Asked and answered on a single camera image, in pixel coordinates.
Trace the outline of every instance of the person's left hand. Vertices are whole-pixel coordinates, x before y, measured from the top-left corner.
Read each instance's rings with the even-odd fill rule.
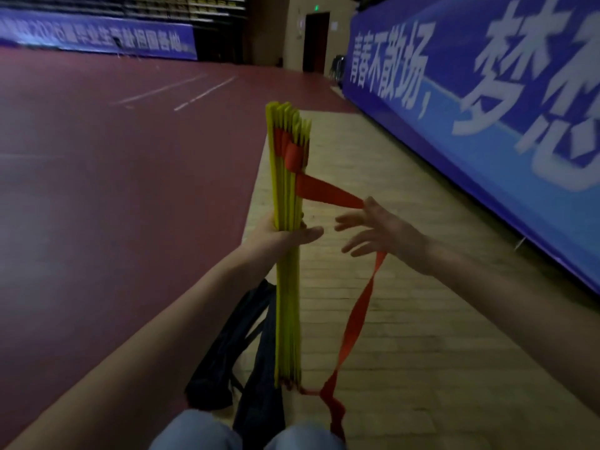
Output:
[[[290,249],[321,238],[323,227],[302,228],[293,232],[277,230],[273,213],[264,216],[244,243],[236,249],[248,272],[248,280],[258,284]]]

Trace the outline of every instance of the door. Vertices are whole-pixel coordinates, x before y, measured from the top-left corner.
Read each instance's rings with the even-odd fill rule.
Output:
[[[325,53],[329,33],[329,13],[318,12],[306,16],[304,32],[304,58],[302,70],[305,73],[325,74]]]

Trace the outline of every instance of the blue banner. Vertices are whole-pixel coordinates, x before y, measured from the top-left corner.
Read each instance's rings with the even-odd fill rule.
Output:
[[[0,9],[0,44],[196,60],[191,25]]]
[[[600,0],[386,0],[344,94],[600,292]]]

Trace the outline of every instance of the agility ladder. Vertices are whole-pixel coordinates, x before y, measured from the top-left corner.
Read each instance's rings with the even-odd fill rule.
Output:
[[[302,223],[303,199],[346,208],[363,208],[363,200],[329,183],[306,175],[310,150],[311,121],[303,120],[289,102],[266,105],[266,124],[271,160],[274,223],[277,230],[297,230]],[[300,251],[290,250],[277,263],[277,328],[275,336],[275,385],[296,388],[303,395],[318,395],[329,408],[331,432],[345,441],[344,405],[334,397],[337,376],[363,329],[373,292],[375,273],[385,259],[378,252],[373,275],[350,312],[334,372],[321,390],[302,387],[300,362]]]

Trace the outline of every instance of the light blue jeans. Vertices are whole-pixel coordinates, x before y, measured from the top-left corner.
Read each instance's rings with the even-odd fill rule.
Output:
[[[280,432],[266,450],[344,450],[331,432],[305,423]],[[149,450],[242,450],[242,438],[210,413],[188,409],[154,439]]]

